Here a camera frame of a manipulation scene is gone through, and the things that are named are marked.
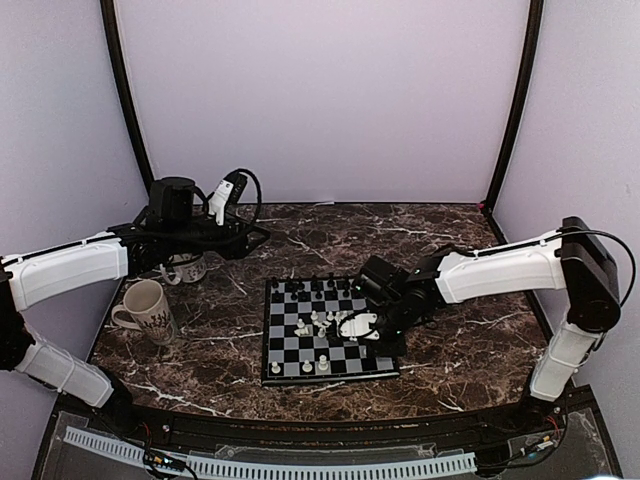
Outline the black grey chess board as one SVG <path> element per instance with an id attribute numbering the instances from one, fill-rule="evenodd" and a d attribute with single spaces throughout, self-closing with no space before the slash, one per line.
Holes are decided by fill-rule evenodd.
<path id="1" fill-rule="evenodd" d="M 395 378 L 397 360 L 337 332 L 341 319 L 370 310 L 352 279 L 332 273 L 266 281 L 261 383 L 264 387 Z"/>

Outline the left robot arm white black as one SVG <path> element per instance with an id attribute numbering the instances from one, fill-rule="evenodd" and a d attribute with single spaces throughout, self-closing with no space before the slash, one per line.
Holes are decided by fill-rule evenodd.
<path id="1" fill-rule="evenodd" d="M 136 219 L 87 239 L 1 261 L 1 368 L 17 371 L 85 404 L 120 436 L 141 427 L 140 412 L 124 399 L 128 391 L 98 367 L 77 359 L 28 329 L 23 313 L 51 297 L 94 283 L 137 276 L 156 267 L 190 265 L 206 252 L 242 259 L 269 232 L 257 220 L 228 212 L 257 176 L 238 168 L 204 194 L 191 179 L 165 177 L 152 183 L 148 204 Z"/>

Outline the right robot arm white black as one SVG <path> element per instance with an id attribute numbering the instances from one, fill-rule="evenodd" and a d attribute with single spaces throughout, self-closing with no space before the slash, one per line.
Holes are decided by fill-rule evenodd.
<path id="1" fill-rule="evenodd" d="M 398 356 L 404 334 L 444 307 L 515 292 L 563 290 L 569 305 L 559 329 L 530 376 L 525 400 L 510 413 L 521 434 L 534 432 L 549 405 L 606 334 L 617 325 L 628 300 L 619 291 L 617 263 L 604 239 L 619 237 L 589 228 L 576 216 L 560 228 L 528 240 L 481 250 L 446 245 L 422 257 L 410 270 L 370 257 L 353 280 L 373 307 L 341 320 L 338 333 L 376 343 Z"/>

